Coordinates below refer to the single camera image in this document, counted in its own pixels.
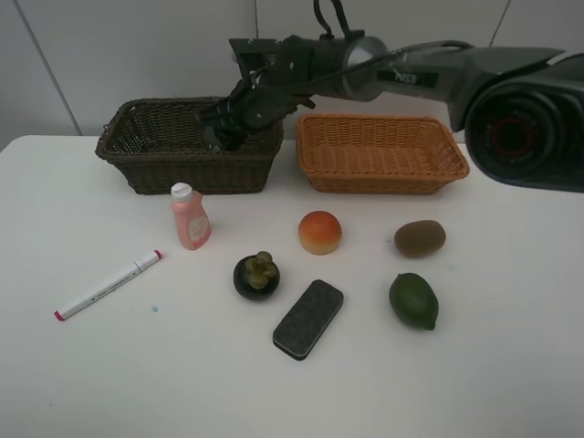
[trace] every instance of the dark brown wicker basket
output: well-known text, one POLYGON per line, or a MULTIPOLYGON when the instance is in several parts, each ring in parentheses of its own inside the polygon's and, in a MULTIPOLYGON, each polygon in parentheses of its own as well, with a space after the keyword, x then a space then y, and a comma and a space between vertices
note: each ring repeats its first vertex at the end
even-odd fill
POLYGON ((261 192, 282 143, 282 125, 249 135, 237 151, 210 153, 195 113, 217 99, 127 102, 105 127, 96 154, 139 194, 170 193, 175 183, 204 194, 261 192))

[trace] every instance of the white bottle cap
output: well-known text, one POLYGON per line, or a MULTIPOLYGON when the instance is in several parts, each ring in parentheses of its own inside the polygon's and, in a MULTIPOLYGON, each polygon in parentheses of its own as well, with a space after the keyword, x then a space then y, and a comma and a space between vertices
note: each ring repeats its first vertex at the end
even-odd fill
POLYGON ((193 197, 193 187, 184 182, 178 182, 171 188, 171 194, 176 203, 188 203, 193 197))

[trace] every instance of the marker pen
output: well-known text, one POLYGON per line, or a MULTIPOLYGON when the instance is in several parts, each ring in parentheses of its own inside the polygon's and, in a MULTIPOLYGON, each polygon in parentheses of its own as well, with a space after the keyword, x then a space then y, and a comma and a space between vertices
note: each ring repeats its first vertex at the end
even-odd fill
POLYGON ((86 294, 77 297, 77 299, 73 300, 67 306, 64 306, 60 310, 57 310, 55 312, 55 316, 59 321, 64 321, 65 319, 70 318, 80 310, 83 310, 84 308, 91 306, 100 298, 103 298, 110 292, 113 292, 121 285, 128 283, 135 276, 141 274, 148 267, 158 262, 161 258, 162 254, 158 249, 152 251, 151 253, 145 255, 140 260, 132 262, 131 266, 122 269, 120 272, 111 276, 101 284, 93 287, 86 294))

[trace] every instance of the green lime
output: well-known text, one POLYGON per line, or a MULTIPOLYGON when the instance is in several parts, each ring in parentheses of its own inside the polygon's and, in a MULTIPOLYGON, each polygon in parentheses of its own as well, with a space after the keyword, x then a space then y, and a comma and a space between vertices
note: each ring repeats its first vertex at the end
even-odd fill
POLYGON ((390 288, 390 303, 405 325, 425 330, 436 327, 438 298, 421 276, 399 274, 390 288))

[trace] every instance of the white wall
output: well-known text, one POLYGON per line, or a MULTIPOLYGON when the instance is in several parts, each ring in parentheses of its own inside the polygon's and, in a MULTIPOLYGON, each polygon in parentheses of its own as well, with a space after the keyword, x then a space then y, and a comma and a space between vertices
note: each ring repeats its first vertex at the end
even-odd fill
POLYGON ((15 5, 0 0, 0 151, 27 134, 76 131, 15 5))
MULTIPOLYGON (((22 6, 84 134, 97 135, 126 100, 228 93, 239 78, 229 37, 254 37, 254 0, 0 0, 0 150, 20 135, 75 134, 15 4, 22 6)), ((344 0, 349 23, 389 48, 432 39, 488 45, 509 0, 344 0)), ((333 23, 329 0, 321 0, 333 23)), ((584 50, 584 2, 511 0, 496 45, 584 50)), ((312 0, 257 0, 260 37, 321 33, 312 0)), ((320 112, 429 115, 442 103, 385 94, 371 103, 316 98, 320 112)), ((290 128, 301 109, 288 118, 290 128)), ((294 135, 293 129, 287 136, 294 135)))
POLYGON ((254 0, 19 0, 86 135, 125 101, 227 94, 229 37, 254 37, 254 0))
POLYGON ((584 52, 584 1, 513 0, 495 44, 584 52))

